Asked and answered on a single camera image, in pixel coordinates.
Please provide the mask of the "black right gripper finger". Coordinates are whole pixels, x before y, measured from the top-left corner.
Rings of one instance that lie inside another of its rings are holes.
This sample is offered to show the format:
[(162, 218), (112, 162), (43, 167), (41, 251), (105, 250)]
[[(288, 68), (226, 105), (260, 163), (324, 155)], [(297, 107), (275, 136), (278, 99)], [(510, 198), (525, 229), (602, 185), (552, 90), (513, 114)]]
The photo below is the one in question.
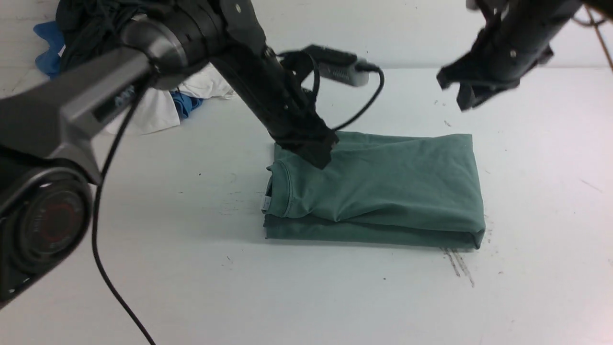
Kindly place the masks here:
[(469, 87), (471, 77), (472, 68), (470, 67), (442, 67), (436, 74), (436, 80), (442, 90), (446, 90), (454, 83), (457, 83), (460, 88)]
[(477, 108), (501, 92), (517, 88), (519, 81), (506, 84), (470, 84), (462, 82), (457, 95), (457, 105), (465, 112)]

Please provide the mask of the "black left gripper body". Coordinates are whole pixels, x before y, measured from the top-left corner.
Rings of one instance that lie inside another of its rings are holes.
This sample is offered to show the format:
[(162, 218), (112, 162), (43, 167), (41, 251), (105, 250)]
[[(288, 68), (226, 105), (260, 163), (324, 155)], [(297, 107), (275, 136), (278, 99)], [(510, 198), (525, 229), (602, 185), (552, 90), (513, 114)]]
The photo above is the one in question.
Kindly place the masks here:
[(320, 72), (309, 53), (230, 46), (211, 62), (278, 146), (320, 170), (330, 163), (339, 138), (316, 112)]

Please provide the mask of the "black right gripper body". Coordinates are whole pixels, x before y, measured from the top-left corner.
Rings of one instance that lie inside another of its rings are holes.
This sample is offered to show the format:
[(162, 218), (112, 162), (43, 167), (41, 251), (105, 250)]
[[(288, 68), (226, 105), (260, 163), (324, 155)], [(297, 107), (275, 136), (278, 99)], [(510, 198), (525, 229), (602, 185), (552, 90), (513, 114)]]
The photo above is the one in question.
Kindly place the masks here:
[(534, 14), (498, 15), (477, 36), (472, 48), (444, 67), (470, 67), (470, 84), (519, 81), (546, 50), (554, 26)]

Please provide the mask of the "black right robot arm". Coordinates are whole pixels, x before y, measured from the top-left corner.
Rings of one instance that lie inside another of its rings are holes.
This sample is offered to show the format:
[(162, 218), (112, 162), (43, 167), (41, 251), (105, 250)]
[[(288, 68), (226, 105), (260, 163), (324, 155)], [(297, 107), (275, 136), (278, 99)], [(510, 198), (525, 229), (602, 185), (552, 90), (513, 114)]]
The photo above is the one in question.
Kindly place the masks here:
[(443, 90), (459, 85), (461, 111), (519, 87), (528, 72), (548, 63), (550, 42), (582, 6), (612, 19), (610, 0), (469, 0), (466, 6), (481, 11), (486, 24), (470, 50), (436, 75)]

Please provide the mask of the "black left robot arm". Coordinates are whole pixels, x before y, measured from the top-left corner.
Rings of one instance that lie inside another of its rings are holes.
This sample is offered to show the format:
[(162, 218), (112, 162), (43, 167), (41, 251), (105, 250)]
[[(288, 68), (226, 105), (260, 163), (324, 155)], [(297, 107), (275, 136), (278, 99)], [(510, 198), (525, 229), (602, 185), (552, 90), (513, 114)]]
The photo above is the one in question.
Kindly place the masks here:
[(267, 46), (249, 0), (173, 0), (127, 24), (121, 45), (1, 101), (1, 305), (83, 240), (91, 185), (101, 185), (92, 140), (144, 93), (177, 87), (208, 63), (273, 140), (316, 168), (339, 141)]

